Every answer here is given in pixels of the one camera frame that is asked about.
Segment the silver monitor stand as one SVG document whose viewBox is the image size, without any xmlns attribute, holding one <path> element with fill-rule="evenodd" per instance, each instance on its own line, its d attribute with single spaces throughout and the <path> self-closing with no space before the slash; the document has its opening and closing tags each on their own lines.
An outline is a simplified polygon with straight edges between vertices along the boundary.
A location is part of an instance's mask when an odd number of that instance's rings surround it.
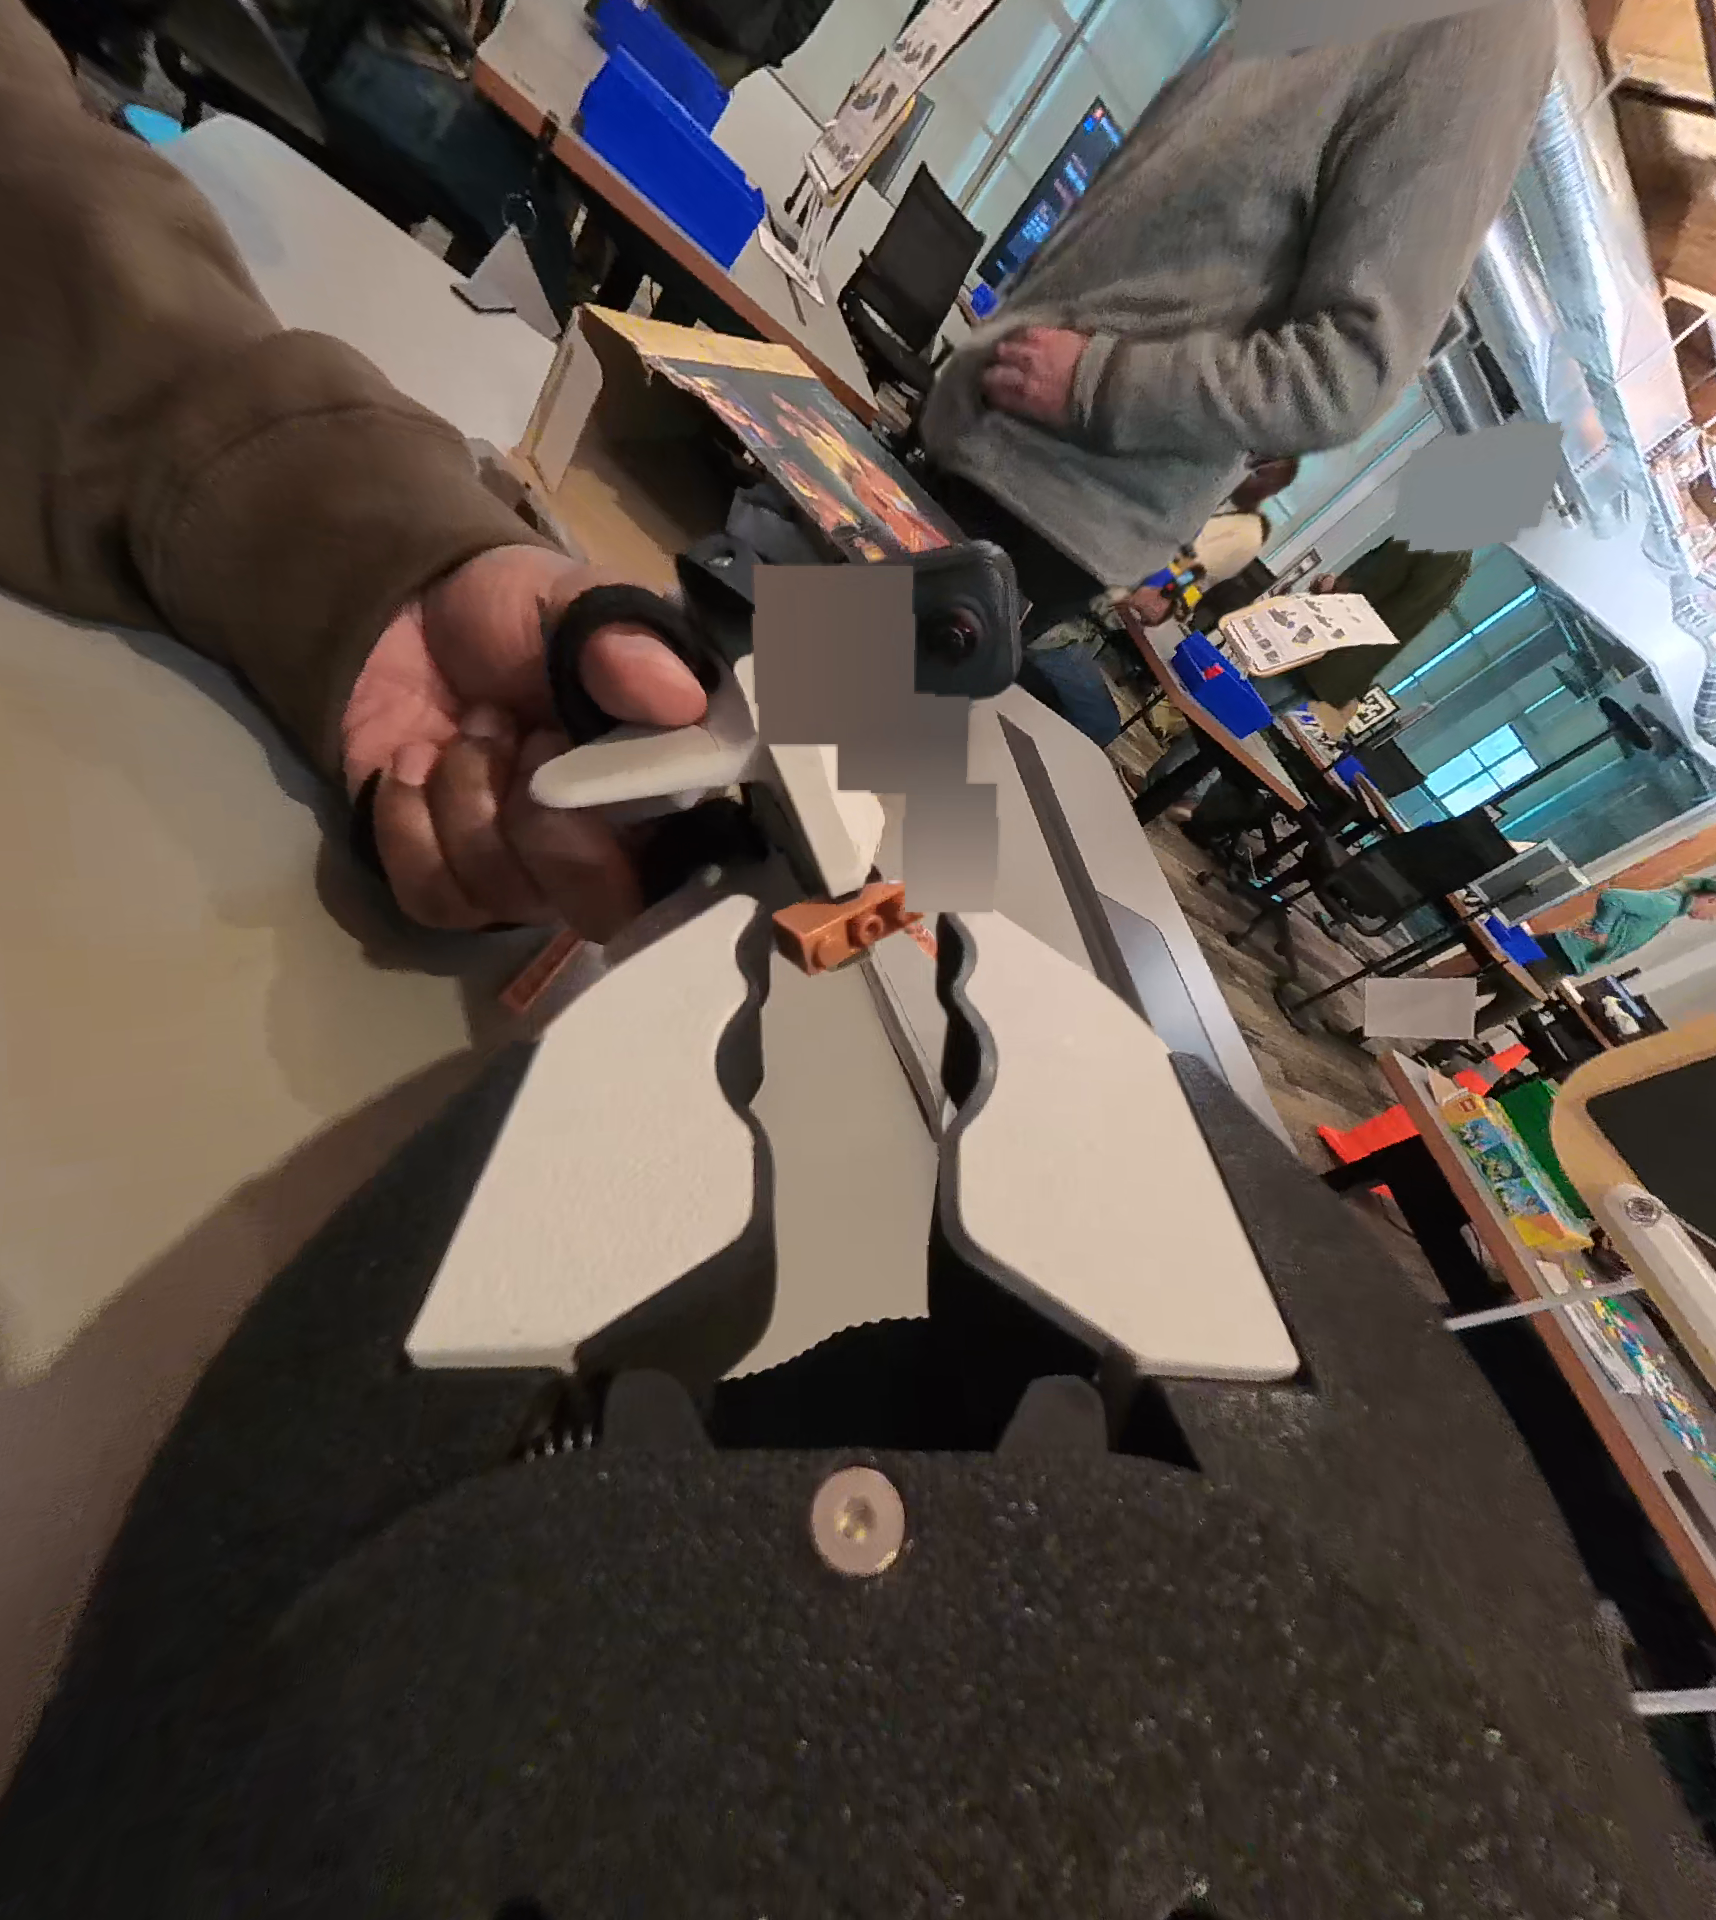
<svg viewBox="0 0 1716 1920">
<path fill-rule="evenodd" d="M 970 748 L 988 757 L 997 790 L 997 910 L 1111 990 L 1165 1053 L 1199 1063 L 1290 1147 L 1117 768 L 1023 690 L 971 715 Z"/>
</svg>

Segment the blue plastic bin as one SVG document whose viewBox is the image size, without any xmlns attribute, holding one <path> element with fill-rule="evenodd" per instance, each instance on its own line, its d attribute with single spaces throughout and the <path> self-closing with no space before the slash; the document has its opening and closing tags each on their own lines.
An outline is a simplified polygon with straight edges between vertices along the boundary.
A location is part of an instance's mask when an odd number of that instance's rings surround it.
<svg viewBox="0 0 1716 1920">
<path fill-rule="evenodd" d="M 578 109 L 581 145 L 720 271 L 766 216 L 739 164 L 629 53 L 608 54 Z"/>
</svg>

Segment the printed toy set box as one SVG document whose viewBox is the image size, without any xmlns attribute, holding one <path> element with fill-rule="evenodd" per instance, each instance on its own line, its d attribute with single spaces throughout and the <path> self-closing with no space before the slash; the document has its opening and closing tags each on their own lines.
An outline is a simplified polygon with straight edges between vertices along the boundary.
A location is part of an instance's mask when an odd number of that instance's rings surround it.
<svg viewBox="0 0 1716 1920">
<path fill-rule="evenodd" d="M 684 539 L 766 491 L 810 556 L 906 563 L 963 543 L 793 350 L 583 304 L 515 447 L 560 507 L 592 481 Z"/>
</svg>

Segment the grey desk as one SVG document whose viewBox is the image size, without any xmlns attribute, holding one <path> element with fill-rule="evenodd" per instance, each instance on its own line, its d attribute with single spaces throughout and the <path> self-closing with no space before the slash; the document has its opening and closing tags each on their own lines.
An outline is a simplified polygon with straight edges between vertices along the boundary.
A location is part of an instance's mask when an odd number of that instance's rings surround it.
<svg viewBox="0 0 1716 1920">
<path fill-rule="evenodd" d="M 407 1297 L 510 1096 L 312 899 L 284 746 L 0 596 L 0 1917 L 1230 1917 L 1121 1614 L 1180 1476 L 540 1456 Z"/>
</svg>

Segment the orange toy brick assembly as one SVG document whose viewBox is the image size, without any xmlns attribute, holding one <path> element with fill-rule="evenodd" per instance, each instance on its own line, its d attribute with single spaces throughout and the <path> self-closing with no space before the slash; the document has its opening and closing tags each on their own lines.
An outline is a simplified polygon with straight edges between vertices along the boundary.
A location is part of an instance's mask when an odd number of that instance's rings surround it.
<svg viewBox="0 0 1716 1920">
<path fill-rule="evenodd" d="M 929 960 L 940 955 L 923 916 L 908 908 L 899 881 L 871 881 L 846 899 L 797 901 L 776 908 L 769 922 L 774 953 L 804 977 L 846 969 L 897 936 Z"/>
</svg>

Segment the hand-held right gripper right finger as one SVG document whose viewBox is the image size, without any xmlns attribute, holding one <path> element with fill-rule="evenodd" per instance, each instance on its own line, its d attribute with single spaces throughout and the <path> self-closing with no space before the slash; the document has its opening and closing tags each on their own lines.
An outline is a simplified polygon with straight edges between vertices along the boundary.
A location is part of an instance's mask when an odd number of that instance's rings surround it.
<svg viewBox="0 0 1716 1920">
<path fill-rule="evenodd" d="M 1276 1292 L 1154 1027 L 1001 914 L 942 916 L 935 950 L 943 1250 L 1139 1379 L 1295 1377 Z"/>
</svg>

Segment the long table with toy bricks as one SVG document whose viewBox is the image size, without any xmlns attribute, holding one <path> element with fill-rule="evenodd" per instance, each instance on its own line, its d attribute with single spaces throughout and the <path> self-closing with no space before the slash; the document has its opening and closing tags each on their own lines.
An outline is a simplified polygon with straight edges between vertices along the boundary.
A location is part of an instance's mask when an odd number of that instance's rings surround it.
<svg viewBox="0 0 1716 1920">
<path fill-rule="evenodd" d="M 1461 1219 L 1467 1253 L 1513 1309 L 1509 1324 L 1533 1332 L 1558 1369 L 1716 1641 L 1716 1395 L 1667 1338 L 1635 1273 L 1598 1263 L 1599 1245 L 1629 1256 L 1627 1229 L 1567 1205 L 1550 1162 L 1482 1086 L 1394 1049 L 1375 1064 L 1408 1116 L 1410 1144 Z M 1654 1688 L 1639 1709 L 1716 1720 L 1716 1678 Z"/>
</svg>

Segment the silver ventilation duct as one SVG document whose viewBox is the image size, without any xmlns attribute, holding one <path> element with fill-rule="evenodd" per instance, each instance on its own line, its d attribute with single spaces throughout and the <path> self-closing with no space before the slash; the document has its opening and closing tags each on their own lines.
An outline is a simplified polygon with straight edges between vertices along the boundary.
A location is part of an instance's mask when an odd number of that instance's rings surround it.
<svg viewBox="0 0 1716 1920">
<path fill-rule="evenodd" d="M 1547 84 L 1509 201 L 1465 285 L 1528 420 L 1558 431 L 1558 512 L 1635 539 L 1703 654 L 1689 729 L 1716 752 L 1716 426 L 1693 418 L 1608 92 L 1583 65 Z"/>
</svg>

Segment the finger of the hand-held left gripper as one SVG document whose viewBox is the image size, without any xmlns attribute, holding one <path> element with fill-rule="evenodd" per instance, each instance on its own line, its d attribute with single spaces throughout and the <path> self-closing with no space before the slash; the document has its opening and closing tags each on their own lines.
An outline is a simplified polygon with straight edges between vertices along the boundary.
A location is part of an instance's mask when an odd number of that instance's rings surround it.
<svg viewBox="0 0 1716 1920">
<path fill-rule="evenodd" d="M 868 789 L 841 786 L 834 745 L 767 746 L 767 796 L 778 840 L 810 899 L 852 899 L 877 863 L 885 808 Z"/>
</svg>

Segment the black office chair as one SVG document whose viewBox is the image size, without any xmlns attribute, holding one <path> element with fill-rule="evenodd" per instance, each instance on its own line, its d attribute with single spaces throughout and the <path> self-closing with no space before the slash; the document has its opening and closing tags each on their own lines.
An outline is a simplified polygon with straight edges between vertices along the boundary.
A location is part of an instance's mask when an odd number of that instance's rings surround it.
<svg viewBox="0 0 1716 1920">
<path fill-rule="evenodd" d="M 982 244 L 982 231 L 918 164 L 836 302 L 874 388 L 894 388 L 913 407 L 929 397 L 942 325 Z"/>
</svg>

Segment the orange toy plate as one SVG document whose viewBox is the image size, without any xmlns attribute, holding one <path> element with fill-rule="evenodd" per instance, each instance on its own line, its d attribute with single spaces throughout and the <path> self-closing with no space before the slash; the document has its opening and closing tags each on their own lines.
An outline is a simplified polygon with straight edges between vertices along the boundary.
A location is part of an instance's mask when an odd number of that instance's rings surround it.
<svg viewBox="0 0 1716 1920">
<path fill-rule="evenodd" d="M 503 984 L 497 995 L 499 1008 L 514 1016 L 529 1015 L 579 950 L 578 932 L 558 930 Z"/>
</svg>

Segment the person's left hand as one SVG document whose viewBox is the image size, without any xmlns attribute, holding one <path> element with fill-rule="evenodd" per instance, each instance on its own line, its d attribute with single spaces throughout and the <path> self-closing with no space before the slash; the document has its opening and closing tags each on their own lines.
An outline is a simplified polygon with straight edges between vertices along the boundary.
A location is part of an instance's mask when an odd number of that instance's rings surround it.
<svg viewBox="0 0 1716 1920">
<path fill-rule="evenodd" d="M 425 587 L 377 639 L 341 709 L 341 772 L 370 795 L 375 859 L 409 922 L 483 932 L 555 920 L 604 944 L 644 913 L 625 835 L 529 792 L 569 750 L 547 630 L 583 592 L 619 584 L 608 569 L 499 546 Z"/>
</svg>

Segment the printed instruction sheet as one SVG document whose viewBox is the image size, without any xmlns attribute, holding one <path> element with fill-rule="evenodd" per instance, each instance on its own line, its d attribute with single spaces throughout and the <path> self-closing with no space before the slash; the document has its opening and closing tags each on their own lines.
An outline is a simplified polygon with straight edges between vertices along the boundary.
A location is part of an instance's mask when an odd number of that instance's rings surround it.
<svg viewBox="0 0 1716 1920">
<path fill-rule="evenodd" d="M 799 177 L 757 231 L 766 256 L 815 304 L 822 254 L 850 192 L 909 119 L 929 81 L 975 34 L 995 2 L 925 2 L 846 90 L 801 158 Z"/>
<path fill-rule="evenodd" d="M 1373 604 L 1355 592 L 1290 592 L 1225 612 L 1213 646 L 1246 678 L 1293 675 L 1330 657 L 1398 646 Z"/>
</svg>

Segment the person's left forearm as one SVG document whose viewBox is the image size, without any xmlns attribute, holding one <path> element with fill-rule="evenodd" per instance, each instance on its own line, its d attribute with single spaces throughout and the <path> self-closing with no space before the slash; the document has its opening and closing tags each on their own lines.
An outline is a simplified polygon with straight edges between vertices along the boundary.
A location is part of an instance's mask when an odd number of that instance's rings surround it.
<svg viewBox="0 0 1716 1920">
<path fill-rule="evenodd" d="M 280 322 L 181 170 L 0 4 L 0 589 L 294 665 L 534 545 L 461 435 Z"/>
</svg>

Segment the dark wall screen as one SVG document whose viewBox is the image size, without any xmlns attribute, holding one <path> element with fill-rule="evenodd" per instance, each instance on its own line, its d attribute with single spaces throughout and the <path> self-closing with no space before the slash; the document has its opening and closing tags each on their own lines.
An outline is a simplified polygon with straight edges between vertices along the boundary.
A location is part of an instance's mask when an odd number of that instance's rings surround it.
<svg viewBox="0 0 1716 1920">
<path fill-rule="evenodd" d="M 990 311 L 991 298 L 1001 295 L 1005 283 L 1036 256 L 1071 211 L 1084 202 L 1092 180 L 1117 152 L 1123 136 L 1125 132 L 1110 107 L 1102 98 L 1092 98 L 1043 172 L 1023 192 L 1012 216 L 979 256 L 974 283 L 985 292 L 970 295 L 975 314 Z"/>
</svg>

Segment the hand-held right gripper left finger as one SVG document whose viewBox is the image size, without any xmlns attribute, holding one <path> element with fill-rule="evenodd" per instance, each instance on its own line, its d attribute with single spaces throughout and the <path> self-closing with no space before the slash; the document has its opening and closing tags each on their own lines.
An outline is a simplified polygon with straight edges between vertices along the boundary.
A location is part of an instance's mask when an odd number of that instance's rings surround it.
<svg viewBox="0 0 1716 1920">
<path fill-rule="evenodd" d="M 729 1375 L 769 1326 L 769 920 L 681 913 L 543 1030 L 406 1337 L 424 1372 Z"/>
</svg>

